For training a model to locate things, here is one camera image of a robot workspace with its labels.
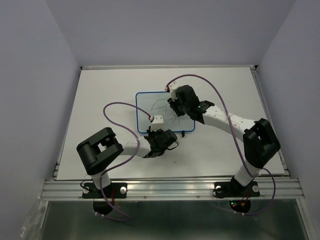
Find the blue framed whiteboard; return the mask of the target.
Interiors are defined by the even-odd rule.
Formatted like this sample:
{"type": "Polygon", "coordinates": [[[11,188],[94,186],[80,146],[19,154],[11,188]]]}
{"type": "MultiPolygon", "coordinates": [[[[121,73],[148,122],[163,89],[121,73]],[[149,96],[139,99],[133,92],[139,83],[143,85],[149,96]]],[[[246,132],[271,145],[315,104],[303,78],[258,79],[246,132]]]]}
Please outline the blue framed whiteboard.
{"type": "Polygon", "coordinates": [[[163,116],[165,130],[175,133],[193,132],[196,128],[195,121],[188,115],[177,116],[168,103],[170,97],[171,95],[165,91],[138,92],[135,95],[135,103],[151,116],[163,116]]]}

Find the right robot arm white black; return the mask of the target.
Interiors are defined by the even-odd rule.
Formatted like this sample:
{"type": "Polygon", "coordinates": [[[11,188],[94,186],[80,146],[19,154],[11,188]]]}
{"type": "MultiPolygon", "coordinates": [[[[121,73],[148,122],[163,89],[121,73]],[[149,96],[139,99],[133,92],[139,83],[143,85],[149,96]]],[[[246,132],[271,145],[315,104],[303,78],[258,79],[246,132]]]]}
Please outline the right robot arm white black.
{"type": "Polygon", "coordinates": [[[166,90],[170,93],[167,101],[177,116],[188,115],[196,122],[232,135],[242,166],[230,180],[230,189],[235,195],[246,192],[248,185],[281,148],[270,122],[264,118],[245,119],[229,113],[226,107],[221,109],[210,101],[200,101],[190,85],[172,83],[166,90]],[[244,155],[237,140],[243,143],[244,155]]]}

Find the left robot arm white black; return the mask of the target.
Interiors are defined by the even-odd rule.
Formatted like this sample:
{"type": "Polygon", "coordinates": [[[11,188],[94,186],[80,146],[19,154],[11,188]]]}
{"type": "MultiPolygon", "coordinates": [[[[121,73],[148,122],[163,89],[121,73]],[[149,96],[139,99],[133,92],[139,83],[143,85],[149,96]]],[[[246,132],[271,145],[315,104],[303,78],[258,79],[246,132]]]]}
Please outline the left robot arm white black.
{"type": "Polygon", "coordinates": [[[94,191],[100,197],[111,193],[111,180],[105,172],[107,167],[119,156],[156,158],[165,151],[172,150],[171,145],[178,137],[171,130],[147,130],[143,137],[116,136],[112,128],[105,127],[76,147],[87,175],[94,182],[94,191]]]}

